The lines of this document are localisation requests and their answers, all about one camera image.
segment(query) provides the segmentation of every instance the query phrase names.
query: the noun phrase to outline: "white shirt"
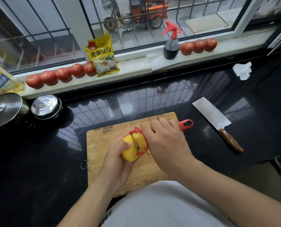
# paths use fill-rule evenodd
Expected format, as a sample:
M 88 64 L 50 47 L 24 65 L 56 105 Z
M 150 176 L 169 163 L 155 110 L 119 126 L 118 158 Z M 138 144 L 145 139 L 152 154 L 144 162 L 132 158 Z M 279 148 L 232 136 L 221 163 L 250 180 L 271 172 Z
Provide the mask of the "white shirt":
M 102 227 L 236 227 L 218 209 L 175 181 L 159 181 L 117 202 Z

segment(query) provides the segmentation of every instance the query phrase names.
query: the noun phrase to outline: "wooden cutting board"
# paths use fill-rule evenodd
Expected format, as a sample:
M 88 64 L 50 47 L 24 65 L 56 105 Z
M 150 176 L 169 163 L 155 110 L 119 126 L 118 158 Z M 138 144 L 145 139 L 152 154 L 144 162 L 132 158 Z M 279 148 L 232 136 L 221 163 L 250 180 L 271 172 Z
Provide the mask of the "wooden cutting board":
M 122 134 L 134 130 L 135 126 L 139 127 L 139 124 L 143 122 L 149 122 L 156 118 L 165 118 L 167 120 L 174 119 L 178 122 L 176 114 L 174 112 L 170 112 L 88 131 L 88 186 L 91 184 L 92 179 L 99 173 L 110 145 Z M 149 153 L 145 153 L 135 163 L 126 184 L 120 188 L 114 197 L 129 194 L 136 189 L 142 188 L 160 180 L 172 179 L 161 171 Z

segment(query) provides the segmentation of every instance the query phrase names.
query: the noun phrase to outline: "spray bottle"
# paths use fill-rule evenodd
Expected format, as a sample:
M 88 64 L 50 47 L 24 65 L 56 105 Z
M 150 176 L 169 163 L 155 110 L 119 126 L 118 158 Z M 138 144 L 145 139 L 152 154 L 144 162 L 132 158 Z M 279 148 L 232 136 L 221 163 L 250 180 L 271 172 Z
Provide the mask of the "spray bottle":
M 179 51 L 179 41 L 177 39 L 178 33 L 183 33 L 182 30 L 172 22 L 168 20 L 165 22 L 167 25 L 165 31 L 161 35 L 165 35 L 167 32 L 171 31 L 172 35 L 169 40 L 166 41 L 165 47 L 163 48 L 163 55 L 167 60 L 173 60 Z

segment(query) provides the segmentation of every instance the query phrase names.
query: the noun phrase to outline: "white wall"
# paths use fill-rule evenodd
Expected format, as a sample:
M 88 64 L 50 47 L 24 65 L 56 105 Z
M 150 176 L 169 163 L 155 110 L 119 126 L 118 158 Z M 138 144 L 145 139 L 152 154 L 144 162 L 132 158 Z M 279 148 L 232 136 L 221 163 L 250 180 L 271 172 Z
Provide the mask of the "white wall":
M 14 13 L 18 16 L 18 18 L 21 20 L 21 22 L 25 25 L 25 27 L 29 30 L 31 34 L 47 32 L 47 30 L 40 22 L 40 20 L 38 19 L 38 17 L 36 16 L 36 14 L 34 13 L 34 11 L 32 10 L 32 8 L 30 7 L 30 5 L 26 0 L 5 0 L 5 1 L 8 3 L 10 8 L 14 11 Z M 36 10 L 38 15 L 44 22 L 48 30 L 54 31 L 54 30 L 65 29 L 65 25 L 63 24 L 51 0 L 29 0 L 29 1 L 33 5 L 34 9 Z M 95 14 L 92 0 L 85 0 L 84 6 L 87 11 L 87 14 L 91 17 L 90 22 L 97 22 L 98 20 Z M 27 36 L 28 35 L 27 31 L 19 23 L 19 21 L 16 19 L 16 17 L 12 14 L 12 12 L 4 4 L 2 0 L 0 0 L 0 8 L 9 17 L 9 19 L 11 19 L 11 21 L 16 25 L 16 27 L 22 32 L 22 34 Z M 52 33 L 52 36 L 57 37 L 67 34 L 68 34 L 67 31 L 61 31 L 61 32 Z M 50 35 L 44 34 L 44 35 L 35 36 L 35 39 L 37 40 L 44 39 L 44 38 L 50 38 Z

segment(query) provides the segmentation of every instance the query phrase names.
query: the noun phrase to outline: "orange electric tricycle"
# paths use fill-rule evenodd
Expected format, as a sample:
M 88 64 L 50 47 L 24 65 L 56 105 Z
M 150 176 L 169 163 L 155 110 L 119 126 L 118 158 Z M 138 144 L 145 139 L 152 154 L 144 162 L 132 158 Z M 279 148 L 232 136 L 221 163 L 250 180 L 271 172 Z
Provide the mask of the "orange electric tricycle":
M 167 19 L 169 0 L 129 0 L 130 13 L 121 15 L 116 0 L 101 0 L 104 10 L 111 10 L 111 16 L 104 20 L 106 30 L 112 32 L 117 27 L 118 18 L 122 25 L 133 26 L 149 23 L 150 29 L 160 28 L 163 19 Z

